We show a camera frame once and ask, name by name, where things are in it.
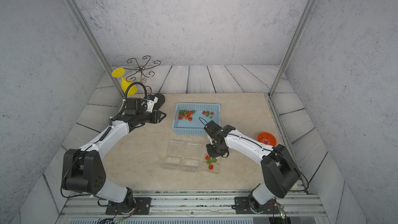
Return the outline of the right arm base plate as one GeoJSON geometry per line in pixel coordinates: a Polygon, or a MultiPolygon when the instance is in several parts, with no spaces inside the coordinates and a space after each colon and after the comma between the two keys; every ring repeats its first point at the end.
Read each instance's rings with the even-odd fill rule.
{"type": "Polygon", "coordinates": [[[235,197],[231,206],[236,214],[277,214],[279,203],[276,199],[270,199],[265,204],[258,203],[254,197],[235,197]]]}

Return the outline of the red strawberry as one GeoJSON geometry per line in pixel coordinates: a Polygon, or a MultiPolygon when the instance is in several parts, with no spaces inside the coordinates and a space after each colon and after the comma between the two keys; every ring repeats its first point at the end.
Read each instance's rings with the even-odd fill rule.
{"type": "Polygon", "coordinates": [[[205,156],[205,168],[209,171],[214,171],[219,165],[217,158],[212,158],[209,155],[205,156]]]}

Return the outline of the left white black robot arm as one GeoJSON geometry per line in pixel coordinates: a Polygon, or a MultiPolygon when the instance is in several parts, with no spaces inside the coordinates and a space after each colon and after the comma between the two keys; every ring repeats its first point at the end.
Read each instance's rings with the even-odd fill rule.
{"type": "Polygon", "coordinates": [[[108,127],[92,141],[69,149],[63,158],[61,191],[86,193],[113,203],[132,204],[131,189],[107,178],[102,160],[126,135],[146,123],[160,123],[166,114],[160,111],[165,96],[155,94],[123,100],[120,112],[110,118],[108,127]]]}

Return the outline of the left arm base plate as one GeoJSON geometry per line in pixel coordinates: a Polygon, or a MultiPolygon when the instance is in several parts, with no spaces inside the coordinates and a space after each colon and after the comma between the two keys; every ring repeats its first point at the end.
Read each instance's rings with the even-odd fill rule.
{"type": "Polygon", "coordinates": [[[133,197],[122,203],[110,202],[105,211],[106,215],[149,215],[151,206],[150,197],[133,197]]]}

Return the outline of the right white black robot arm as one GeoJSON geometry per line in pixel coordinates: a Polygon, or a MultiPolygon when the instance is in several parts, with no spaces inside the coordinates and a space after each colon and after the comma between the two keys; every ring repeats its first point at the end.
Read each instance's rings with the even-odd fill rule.
{"type": "Polygon", "coordinates": [[[264,206],[275,197],[284,198],[300,179],[299,169],[285,146],[260,143],[231,125],[221,127],[214,121],[205,124],[204,131],[210,141],[206,145],[209,157],[226,158],[233,149],[261,167],[264,182],[248,197],[252,208],[264,206]]]}

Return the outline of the light blue plastic basket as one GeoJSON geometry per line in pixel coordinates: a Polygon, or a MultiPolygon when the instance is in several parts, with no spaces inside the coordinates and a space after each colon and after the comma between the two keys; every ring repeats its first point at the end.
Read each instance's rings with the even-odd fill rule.
{"type": "Polygon", "coordinates": [[[221,107],[218,104],[207,104],[207,103],[178,103],[175,108],[175,118],[173,120],[172,128],[176,134],[180,135],[206,135],[204,131],[205,125],[214,121],[218,125],[221,125],[220,113],[221,107]],[[192,121],[179,120],[178,113],[180,110],[195,110],[196,113],[193,115],[192,121]],[[214,112],[215,115],[212,118],[205,117],[202,111],[214,112]]]}

